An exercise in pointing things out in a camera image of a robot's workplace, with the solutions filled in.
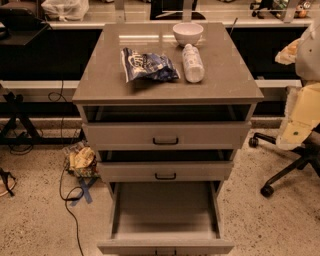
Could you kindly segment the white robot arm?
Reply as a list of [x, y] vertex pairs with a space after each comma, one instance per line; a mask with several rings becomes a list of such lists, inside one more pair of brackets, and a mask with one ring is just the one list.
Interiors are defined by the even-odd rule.
[[296, 74], [305, 82], [289, 89], [276, 145], [283, 150], [300, 146], [320, 124], [320, 18], [315, 18], [303, 34], [275, 57], [275, 61], [295, 64]]

